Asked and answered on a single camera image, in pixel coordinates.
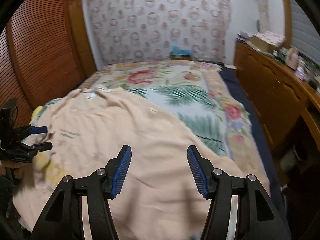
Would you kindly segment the person's left hand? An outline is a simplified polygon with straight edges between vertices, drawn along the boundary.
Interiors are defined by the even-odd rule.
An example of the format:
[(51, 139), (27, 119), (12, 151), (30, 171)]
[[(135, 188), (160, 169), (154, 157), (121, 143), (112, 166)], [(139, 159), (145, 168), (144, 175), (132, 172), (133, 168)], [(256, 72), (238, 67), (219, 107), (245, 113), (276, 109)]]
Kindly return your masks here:
[(1, 176), (6, 176), (7, 169), (13, 169), (14, 177), (16, 179), (21, 179), (23, 176), (23, 168), (22, 168), (23, 166), (24, 166), (24, 163), (15, 163), (9, 160), (1, 160), (0, 174)]

